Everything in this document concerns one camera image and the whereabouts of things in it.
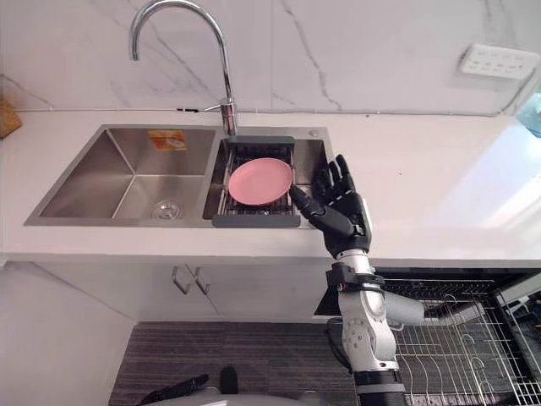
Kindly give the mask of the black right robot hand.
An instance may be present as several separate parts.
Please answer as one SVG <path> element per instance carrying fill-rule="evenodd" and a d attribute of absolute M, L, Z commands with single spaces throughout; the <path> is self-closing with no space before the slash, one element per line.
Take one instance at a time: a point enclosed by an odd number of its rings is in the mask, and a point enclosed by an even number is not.
<path fill-rule="evenodd" d="M 310 194 L 293 185 L 289 195 L 303 217 L 323 233 L 325 247 L 333 258 L 349 250 L 369 252 L 369 212 L 343 155 L 337 155 L 316 173 Z"/>

